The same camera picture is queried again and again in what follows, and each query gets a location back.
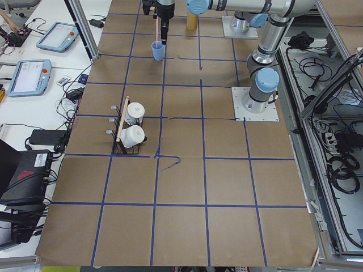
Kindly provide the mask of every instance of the power adapter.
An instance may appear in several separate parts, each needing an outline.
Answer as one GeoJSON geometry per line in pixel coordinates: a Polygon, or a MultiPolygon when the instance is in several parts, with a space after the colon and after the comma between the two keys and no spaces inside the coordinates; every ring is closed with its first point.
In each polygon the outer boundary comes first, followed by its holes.
{"type": "Polygon", "coordinates": [[[100,20],[91,19],[90,25],[98,28],[103,28],[104,23],[102,23],[100,20]]]}
{"type": "Polygon", "coordinates": [[[81,88],[78,88],[78,89],[74,89],[68,93],[66,93],[66,98],[71,100],[71,101],[74,101],[74,100],[79,100],[82,98],[82,95],[83,95],[83,92],[84,92],[85,88],[84,87],[81,87],[81,88]]]}

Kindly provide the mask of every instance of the blue tape line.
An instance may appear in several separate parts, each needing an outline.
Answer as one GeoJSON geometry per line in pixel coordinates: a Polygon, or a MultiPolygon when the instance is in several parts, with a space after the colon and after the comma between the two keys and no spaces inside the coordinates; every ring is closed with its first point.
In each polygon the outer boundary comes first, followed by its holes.
{"type": "Polygon", "coordinates": [[[155,175],[155,189],[154,189],[154,203],[153,203],[153,223],[151,226],[151,248],[150,248],[150,266],[154,261],[154,237],[155,237],[155,216],[156,216],[156,202],[158,196],[158,180],[159,180],[159,159],[157,160],[157,172],[155,175]]]}
{"type": "Polygon", "coordinates": [[[112,83],[112,82],[87,82],[87,84],[103,84],[103,85],[123,85],[123,83],[112,83]]]}
{"type": "Polygon", "coordinates": [[[222,58],[181,58],[178,59],[186,60],[186,61],[227,61],[227,62],[235,62],[233,59],[222,59],[222,58]]]}
{"type": "MultiPolygon", "coordinates": [[[[164,57],[167,54],[168,47],[165,48],[164,57]]],[[[162,84],[162,93],[161,93],[161,108],[160,108],[160,116],[163,116],[164,111],[164,91],[165,91],[165,73],[166,73],[166,61],[164,58],[164,67],[163,67],[163,84],[162,84]]],[[[160,148],[161,148],[161,137],[162,137],[162,127],[163,127],[163,118],[160,118],[160,128],[159,128],[159,141],[158,141],[158,149],[154,156],[154,158],[160,156],[160,148]]],[[[153,227],[151,230],[151,253],[150,253],[150,266],[153,265],[154,262],[154,236],[155,236],[155,214],[156,214],[156,203],[157,203],[157,191],[158,191],[158,180],[159,180],[159,158],[157,162],[157,174],[155,178],[155,191],[154,191],[154,210],[153,210],[153,227]]]]}
{"type": "MultiPolygon", "coordinates": [[[[138,10],[140,10],[140,7],[141,7],[141,1],[139,1],[138,10]]],[[[132,49],[133,49],[133,42],[134,42],[134,39],[135,39],[135,32],[136,32],[138,17],[139,17],[139,15],[137,15],[137,17],[136,17],[134,35],[133,35],[133,40],[132,40],[132,44],[131,44],[131,48],[130,48],[130,56],[131,56],[131,52],[132,52],[132,49]]],[[[129,61],[128,61],[128,66],[127,66],[127,70],[126,70],[126,74],[125,74],[124,83],[126,83],[126,79],[127,79],[128,72],[129,72],[129,67],[130,67],[130,58],[129,58],[129,61]]],[[[123,96],[124,96],[124,93],[125,93],[125,84],[124,84],[124,88],[123,88],[123,96]]],[[[105,203],[108,180],[109,180],[109,174],[111,172],[111,165],[112,165],[112,159],[113,159],[112,151],[113,151],[114,147],[115,147],[115,143],[113,143],[112,150],[111,150],[111,158],[109,160],[109,167],[108,167],[108,171],[107,171],[107,177],[106,177],[106,182],[105,182],[105,187],[104,187],[104,192],[103,192],[102,205],[101,205],[101,211],[100,211],[100,216],[99,216],[99,221],[98,221],[98,226],[97,226],[97,233],[96,233],[96,239],[95,239],[95,244],[94,244],[94,250],[93,250],[93,254],[92,254],[91,266],[94,266],[94,262],[95,262],[95,256],[96,256],[97,245],[98,245],[98,236],[99,236],[99,232],[100,232],[100,226],[101,226],[102,215],[103,215],[103,207],[104,207],[104,203],[105,203]]]]}
{"type": "Polygon", "coordinates": [[[167,119],[167,117],[161,117],[161,116],[144,116],[145,119],[167,119]]]}
{"type": "Polygon", "coordinates": [[[199,85],[165,84],[165,87],[198,87],[199,85]]]}
{"type": "Polygon", "coordinates": [[[246,146],[247,146],[248,162],[249,162],[249,165],[250,165],[250,174],[251,174],[252,188],[253,188],[253,191],[254,191],[254,198],[255,198],[255,205],[256,205],[256,214],[257,214],[257,221],[258,221],[258,225],[259,225],[259,232],[260,232],[260,240],[261,240],[263,260],[264,260],[265,266],[268,266],[267,257],[266,257],[266,250],[265,250],[265,244],[264,244],[264,241],[263,241],[261,218],[260,218],[260,213],[259,213],[259,208],[258,208],[258,201],[257,201],[257,194],[256,194],[256,186],[255,186],[255,179],[254,179],[254,171],[253,171],[253,168],[252,168],[252,160],[251,160],[250,144],[249,144],[249,141],[248,141],[248,133],[247,133],[247,126],[246,126],[246,119],[243,120],[243,127],[244,127],[244,133],[245,133],[245,137],[246,137],[246,146]]]}
{"type": "Polygon", "coordinates": [[[172,167],[174,167],[174,166],[176,166],[177,164],[179,164],[179,163],[181,163],[181,162],[182,162],[181,157],[178,157],[178,156],[163,156],[163,155],[159,155],[159,158],[173,158],[173,159],[177,159],[177,161],[176,161],[175,163],[173,163],[173,164],[169,165],[169,166],[168,166],[168,167],[166,167],[166,168],[161,169],[161,172],[162,172],[162,171],[165,171],[165,170],[167,170],[167,169],[170,169],[170,168],[172,168],[172,167]]]}
{"type": "Polygon", "coordinates": [[[200,117],[171,117],[169,120],[202,120],[200,117]]]}
{"type": "Polygon", "coordinates": [[[126,154],[113,154],[113,157],[122,157],[122,158],[151,158],[150,155],[126,155],[126,154]]]}
{"type": "Polygon", "coordinates": [[[163,86],[163,84],[151,84],[151,83],[126,83],[126,85],[135,85],[135,86],[160,86],[160,87],[163,86]]]}
{"type": "Polygon", "coordinates": [[[104,53],[100,53],[100,56],[117,57],[117,58],[128,58],[129,57],[129,56],[125,56],[125,55],[104,54],[104,53]]]}
{"type": "Polygon", "coordinates": [[[101,202],[66,202],[66,201],[52,201],[55,205],[102,205],[101,202]]]}
{"type": "Polygon", "coordinates": [[[97,245],[98,245],[98,236],[100,234],[102,215],[103,215],[103,207],[104,207],[104,202],[105,202],[105,198],[106,198],[109,174],[111,173],[111,165],[112,165],[112,156],[109,159],[108,169],[107,169],[107,176],[106,176],[106,181],[105,181],[104,189],[103,189],[102,203],[101,203],[100,215],[99,215],[99,218],[98,218],[97,232],[96,232],[96,238],[95,238],[95,243],[94,243],[94,247],[93,247],[91,266],[93,266],[94,263],[95,263],[95,257],[96,257],[96,251],[97,251],[97,245]]]}
{"type": "Polygon", "coordinates": [[[277,160],[277,161],[295,161],[295,159],[288,158],[235,158],[235,157],[206,157],[208,160],[277,160]]]}
{"type": "Polygon", "coordinates": [[[77,114],[78,117],[110,117],[115,118],[117,115],[102,115],[102,114],[77,114]]]}
{"type": "Polygon", "coordinates": [[[208,208],[259,208],[259,209],[306,209],[304,205],[233,205],[233,204],[185,204],[185,203],[126,203],[126,202],[68,202],[52,201],[54,205],[94,205],[94,206],[147,206],[147,207],[208,207],[208,208]]]}
{"type": "Polygon", "coordinates": [[[111,157],[111,155],[108,154],[75,154],[75,153],[66,153],[65,156],[111,157]]]}
{"type": "Polygon", "coordinates": [[[205,160],[205,130],[204,130],[204,103],[203,103],[203,84],[200,79],[200,102],[201,102],[201,116],[202,116],[202,146],[203,146],[203,175],[204,175],[204,202],[205,202],[205,229],[206,229],[206,249],[208,266],[211,266],[210,261],[210,243],[209,243],[209,220],[208,220],[208,190],[207,190],[207,176],[206,176],[206,160],[205,160]]]}

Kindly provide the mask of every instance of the laptop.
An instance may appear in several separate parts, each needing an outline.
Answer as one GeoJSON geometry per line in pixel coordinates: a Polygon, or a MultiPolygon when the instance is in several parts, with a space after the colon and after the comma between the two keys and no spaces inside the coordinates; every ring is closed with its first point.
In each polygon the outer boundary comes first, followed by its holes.
{"type": "Polygon", "coordinates": [[[0,139],[0,203],[7,206],[43,202],[52,161],[49,150],[17,151],[0,139]]]}
{"type": "Polygon", "coordinates": [[[0,139],[0,250],[26,243],[44,211],[44,177],[52,160],[49,150],[17,151],[0,139]]]}

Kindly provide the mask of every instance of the brown paper surface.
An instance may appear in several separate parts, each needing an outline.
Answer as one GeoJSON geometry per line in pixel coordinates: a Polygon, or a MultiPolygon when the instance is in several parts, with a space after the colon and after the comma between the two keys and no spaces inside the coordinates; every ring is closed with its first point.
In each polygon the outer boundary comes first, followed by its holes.
{"type": "Polygon", "coordinates": [[[225,12],[188,31],[176,1],[167,59],[156,62],[155,20],[138,12],[138,1],[112,1],[99,44],[112,56],[92,66],[42,263],[309,266],[316,242],[281,112],[277,123],[234,121],[230,87],[251,85],[246,59],[258,40],[223,39],[225,12]],[[105,133],[126,95],[146,111],[137,156],[111,155],[105,133]]]}
{"type": "Polygon", "coordinates": [[[334,25],[363,26],[363,3],[357,0],[320,0],[334,25]]]}

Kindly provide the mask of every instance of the mounting plate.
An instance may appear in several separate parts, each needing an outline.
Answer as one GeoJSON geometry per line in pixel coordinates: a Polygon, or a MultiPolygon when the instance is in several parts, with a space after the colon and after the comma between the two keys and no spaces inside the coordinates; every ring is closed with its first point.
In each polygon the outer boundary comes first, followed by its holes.
{"type": "Polygon", "coordinates": [[[261,121],[261,122],[278,122],[278,115],[274,103],[268,104],[263,113],[252,113],[247,111],[242,105],[242,99],[250,91],[249,87],[232,87],[234,116],[237,121],[261,121]]]}
{"type": "Polygon", "coordinates": [[[230,24],[233,20],[233,16],[223,16],[223,31],[225,34],[225,38],[236,38],[236,39],[258,39],[259,35],[257,34],[256,28],[250,27],[247,32],[235,32],[231,29],[230,24]]]}

